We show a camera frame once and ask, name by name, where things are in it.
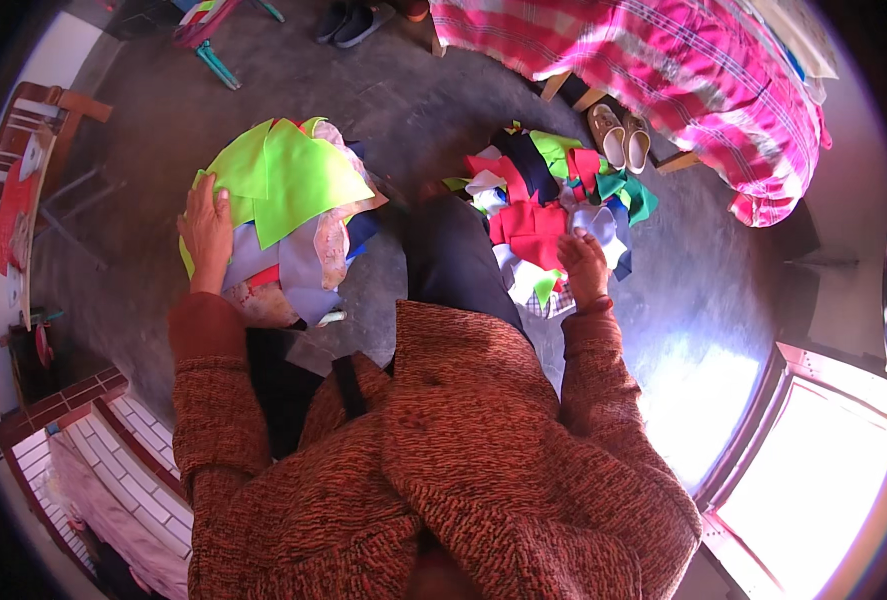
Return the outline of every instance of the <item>plaid fabric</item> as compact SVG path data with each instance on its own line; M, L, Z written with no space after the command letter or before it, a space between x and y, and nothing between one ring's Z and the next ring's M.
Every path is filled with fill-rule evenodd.
M532 315L536 315L537 317L552 319L557 315L561 315L564 312L570 310L577 303L573 300L573 294L570 293L570 284L563 283L563 291L562 292L551 292L550 299L547 300L547 305L545 308L540 308L540 301L536 299L536 292L533 292L533 295L530 296L530 299L527 300L527 303L524 304L524 308L527 309L527 312Z
M744 194L752 227L793 210L830 138L766 26L739 0L432 0L440 43L534 80L572 70Z

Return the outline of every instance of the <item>teal chair leg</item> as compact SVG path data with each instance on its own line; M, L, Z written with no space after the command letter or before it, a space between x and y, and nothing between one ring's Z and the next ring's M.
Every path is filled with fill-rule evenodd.
M280 21L281 23L287 22L287 19L283 18L283 16L280 14L280 11L276 9L276 6L273 6L272 4L267 2L267 0L253 0L253 2L267 9L269 13L273 15L273 18Z
M210 47L209 39L206 39L197 46L197 56L199 56L210 70L217 74L217 77L220 78L220 81L223 82L231 90L239 90L243 85L237 78L233 76L233 73L230 72L230 69L226 68L220 59L217 58L217 55L213 53L213 48Z

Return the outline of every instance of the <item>concrete floor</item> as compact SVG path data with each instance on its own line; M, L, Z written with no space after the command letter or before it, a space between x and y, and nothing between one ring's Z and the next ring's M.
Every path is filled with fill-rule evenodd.
M236 92L168 37L125 44L97 93L113 116L84 124L72 167L105 162L112 179L128 184L67 223L111 267L96 271L53 234L35 249L34 303L66 310L61 327L115 363L165 422L173 422L166 314L187 289L175 217L197 168L240 132L271 117L327 116L347 139L365 140L367 167L405 198L427 180L463 174L462 157L513 119L592 145L583 115L561 98L543 102L535 85L493 59L458 49L432 56L429 21L396 18L361 46L338 50L313 42L318 7L276 4L287 23L245 4L212 38L244 84ZM675 149L655 136L653 150L665 157ZM724 447L770 353L778 260L768 258L760 231L725 212L733 192L709 168L664 177L648 168L640 178L660 206L634 228L634 272L611 294L653 442L692 487ZM301 335L293 362L322 371L357 350L389 360L405 262L387 233L368 247L341 284L349 319ZM558 389L560 319L524 317Z

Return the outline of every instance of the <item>shoe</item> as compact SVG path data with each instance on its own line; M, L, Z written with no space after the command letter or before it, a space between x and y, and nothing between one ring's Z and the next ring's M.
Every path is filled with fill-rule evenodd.
M624 140L624 154L627 157L627 169L634 175L643 173L647 164L647 153L650 151L650 134L647 123L629 112L624 115L624 128L627 136Z
M401 0L403 14L414 23L419 23L430 14L430 2L428 0Z
M609 106L599 103L587 112L586 120L590 124L597 150L604 155L610 168L619 171L626 167L624 139L627 131L620 125L617 115L613 114Z
M320 20L320 26L317 29L317 43L329 43L348 20L350 20L350 6L345 2L331 3L326 14Z
M350 5L349 20L334 34L333 45L338 48L356 46L394 15L396 10L386 2L371 7L355 2Z

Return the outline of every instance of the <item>pile of fabric scraps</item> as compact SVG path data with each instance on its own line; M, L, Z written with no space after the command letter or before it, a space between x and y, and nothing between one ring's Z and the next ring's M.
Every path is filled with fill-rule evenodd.
M241 134L200 178L230 191L233 256L223 296L255 328L310 327L340 301L337 286L379 229L371 212L387 202L362 161L324 117L272 119ZM180 238L192 277L193 260Z
M618 282L630 274L629 229L651 215L657 199L626 170L612 171L578 139L526 131L516 121L465 162L471 178L443 182L486 215L514 302L547 319L574 305L557 238L575 227L600 241Z

